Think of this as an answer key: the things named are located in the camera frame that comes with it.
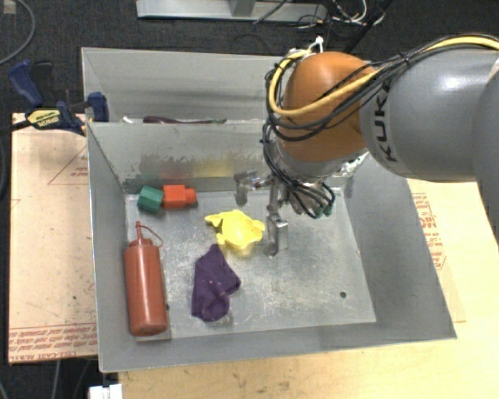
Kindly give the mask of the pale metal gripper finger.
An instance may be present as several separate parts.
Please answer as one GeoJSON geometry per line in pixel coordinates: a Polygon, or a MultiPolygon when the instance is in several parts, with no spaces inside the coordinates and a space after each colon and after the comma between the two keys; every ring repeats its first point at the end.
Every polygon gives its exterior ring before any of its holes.
{"type": "Polygon", "coordinates": [[[288,222],[280,216],[267,217],[269,231],[268,255],[270,257],[274,257],[288,249],[288,227],[288,222]]]}
{"type": "Polygon", "coordinates": [[[248,193],[256,189],[258,180],[256,170],[247,170],[234,175],[236,183],[235,202],[238,206],[245,206],[248,200],[248,193]]]}

